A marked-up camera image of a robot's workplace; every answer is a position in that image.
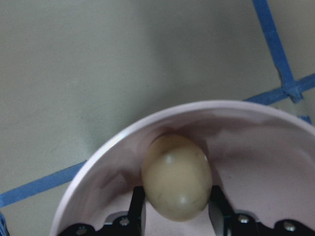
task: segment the screw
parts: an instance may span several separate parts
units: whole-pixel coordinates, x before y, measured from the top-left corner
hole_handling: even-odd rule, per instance
[[[237,219],[242,224],[247,224],[250,221],[249,218],[245,215],[239,215]]]
[[[296,227],[288,221],[285,221],[283,223],[283,227],[285,228],[285,230],[290,231],[290,232],[294,232],[296,230]]]
[[[119,222],[121,226],[127,226],[129,223],[130,223],[129,220],[126,217],[122,218]]]

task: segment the gray floor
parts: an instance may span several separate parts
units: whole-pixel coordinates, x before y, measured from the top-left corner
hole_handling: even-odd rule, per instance
[[[315,2],[270,7],[295,78],[315,73]],[[251,0],[1,1],[0,32],[0,193],[152,112],[281,85]],[[304,96],[274,106],[315,120]],[[2,208],[11,235],[48,235],[66,187]]]

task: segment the bowl rim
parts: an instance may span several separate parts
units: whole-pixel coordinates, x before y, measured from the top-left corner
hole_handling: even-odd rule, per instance
[[[92,169],[94,164],[115,144],[123,140],[125,137],[131,135],[132,133],[138,131],[141,128],[144,128],[150,124],[153,124],[161,119],[171,117],[174,115],[180,115],[188,112],[200,111],[200,110],[209,110],[209,109],[236,109],[243,111],[251,111],[256,113],[261,113],[265,115],[269,115],[271,117],[279,118],[281,120],[287,121],[307,133],[313,135],[315,137],[315,127],[306,123],[298,117],[295,117],[287,112],[278,110],[273,107],[269,107],[266,105],[256,104],[247,101],[235,101],[235,100],[210,100],[210,101],[199,101],[192,102],[183,105],[173,106],[158,112],[155,112],[151,115],[148,115],[135,123],[127,126],[125,129],[121,130],[107,142],[105,142],[83,165],[83,167],[79,170],[76,176],[73,178],[71,184],[68,186],[65,191],[60,203],[55,212],[55,216],[52,222],[50,236],[57,235],[57,228],[60,225],[61,218],[63,216],[64,210],[66,208],[67,203],[69,202],[73,192],[80,184],[81,180],[85,177],[88,171]]]

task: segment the brown egg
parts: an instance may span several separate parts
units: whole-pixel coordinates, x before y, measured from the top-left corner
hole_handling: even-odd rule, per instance
[[[148,201],[174,221],[195,217],[208,203],[212,187],[207,157],[193,141],[168,134],[149,147],[142,166]]]

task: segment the blue tape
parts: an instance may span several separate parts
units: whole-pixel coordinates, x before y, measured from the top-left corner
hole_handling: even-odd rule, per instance
[[[295,81],[295,83],[292,84],[292,88],[298,90],[299,93],[315,88],[315,73],[306,76],[299,81]],[[271,105],[273,103],[286,99],[288,96],[289,95],[284,92],[283,88],[277,88],[269,92],[264,92],[250,97],[245,101],[259,103],[262,105]]]
[[[10,236],[8,229],[6,227],[5,217],[0,212],[0,236]]]
[[[257,16],[260,21],[262,31],[265,35],[269,51],[281,79],[283,92],[290,96],[293,102],[303,99],[302,93],[295,87],[295,80],[291,72],[289,63],[286,59],[280,37],[277,32],[275,22],[272,18],[267,0],[252,0]]]
[[[8,206],[71,181],[84,163],[85,161],[2,193],[0,195],[0,207]]]
[[[315,73],[302,78],[296,84],[297,84],[297,89],[300,92],[304,92],[312,88],[315,88]]]
[[[254,102],[262,105],[270,105],[275,102],[279,102],[283,99],[286,99],[287,97],[288,95],[283,92],[282,88],[277,88],[272,91],[264,92],[256,96],[250,97],[245,101]]]

